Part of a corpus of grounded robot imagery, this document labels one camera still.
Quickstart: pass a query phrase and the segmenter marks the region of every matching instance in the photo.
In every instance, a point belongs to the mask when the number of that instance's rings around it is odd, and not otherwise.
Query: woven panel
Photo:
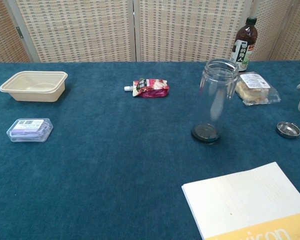
[[[229,58],[244,0],[140,0],[142,61]]]
[[[290,9],[290,3],[291,0],[260,0],[255,25],[258,38],[251,60],[269,60],[280,35],[283,21]]]
[[[278,51],[271,59],[300,60],[300,1],[279,40]]]
[[[29,62],[6,6],[0,0],[0,62]]]
[[[41,62],[131,61],[124,0],[16,0]]]

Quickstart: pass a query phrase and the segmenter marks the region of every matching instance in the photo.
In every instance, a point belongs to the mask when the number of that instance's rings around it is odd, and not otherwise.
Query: white cap
[[[125,92],[132,92],[132,86],[125,86],[124,91]]]

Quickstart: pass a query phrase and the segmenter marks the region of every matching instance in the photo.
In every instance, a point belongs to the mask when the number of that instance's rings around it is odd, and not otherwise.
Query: clear plastic case
[[[277,90],[254,71],[239,74],[235,91],[247,106],[281,101]]]
[[[53,128],[49,118],[19,118],[6,134],[12,142],[45,142]]]

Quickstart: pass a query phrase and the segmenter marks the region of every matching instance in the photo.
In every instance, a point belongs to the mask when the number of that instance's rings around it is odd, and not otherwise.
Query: label
[[[300,240],[300,213],[208,237],[205,240]]]
[[[269,89],[270,85],[259,74],[241,74],[240,78],[250,89]]]
[[[136,90],[139,91],[139,89],[142,89],[144,87],[148,87],[150,85],[149,79],[142,79],[139,81],[139,83],[136,86]]]
[[[244,71],[248,67],[249,58],[255,48],[255,45],[248,45],[247,41],[237,40],[235,41],[234,46],[235,52],[231,53],[230,61],[238,64],[239,71]]]
[[[18,123],[11,130],[11,132],[34,133],[34,132],[38,131],[38,129],[41,127],[43,122],[44,122],[43,119],[19,120]]]

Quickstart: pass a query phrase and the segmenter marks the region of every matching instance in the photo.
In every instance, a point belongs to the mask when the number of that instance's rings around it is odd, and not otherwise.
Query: black lid
[[[256,17],[252,17],[252,16],[249,16],[246,21],[245,21],[245,24],[246,25],[255,25],[257,22],[257,18]]]

